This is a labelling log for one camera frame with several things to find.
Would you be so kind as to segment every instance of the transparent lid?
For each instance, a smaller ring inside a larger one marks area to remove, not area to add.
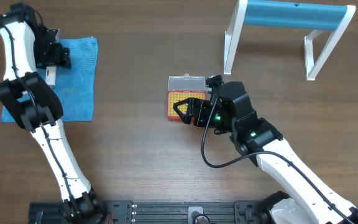
[[[168,91],[205,91],[205,77],[190,76],[169,76]]]

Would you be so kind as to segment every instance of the blue bar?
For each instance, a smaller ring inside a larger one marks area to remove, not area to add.
[[[336,30],[347,6],[248,0],[244,24]]]

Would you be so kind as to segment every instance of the yellow grid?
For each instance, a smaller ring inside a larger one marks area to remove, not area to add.
[[[189,97],[205,100],[205,93],[194,93],[194,92],[170,92],[168,94],[169,111],[168,116],[178,116],[178,114],[172,109],[173,104],[181,100],[185,100]],[[181,105],[178,107],[182,113],[186,113],[187,106]]]

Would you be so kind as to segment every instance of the wooden table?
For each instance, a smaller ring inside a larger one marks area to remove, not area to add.
[[[0,14],[16,1],[0,0]],[[232,75],[259,116],[301,159],[358,206],[358,1],[356,14],[315,82],[305,80],[309,30],[243,28]],[[224,31],[235,0],[26,1],[62,38],[97,37],[92,122],[65,123],[83,173],[103,199],[161,202],[260,200],[281,190],[249,161],[223,169],[200,155],[203,129],[167,121],[169,75],[223,71]],[[0,38],[0,81],[4,49]],[[325,39],[315,42],[315,51]],[[208,134],[207,158],[238,156],[228,135]],[[30,202],[58,202],[40,147],[16,124],[0,122],[0,222],[25,223]]]

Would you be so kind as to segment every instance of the wooden tabletop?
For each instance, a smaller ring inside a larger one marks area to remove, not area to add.
[[[0,0],[0,14],[14,2]],[[258,115],[358,206],[358,1],[310,2],[357,7],[315,82],[305,79],[303,37],[310,30],[253,26],[242,28],[232,75],[224,79],[242,81]],[[222,74],[224,31],[235,0],[26,3],[64,39],[98,38],[93,120],[65,123],[65,132],[103,199],[233,202],[282,190],[250,160],[209,168],[200,155],[203,129],[167,121],[168,76]],[[316,54],[327,36],[314,42]],[[4,64],[0,38],[0,82]],[[238,153],[228,134],[210,132],[206,156],[218,164]],[[30,202],[59,201],[41,148],[16,124],[0,122],[0,222],[25,223]]]

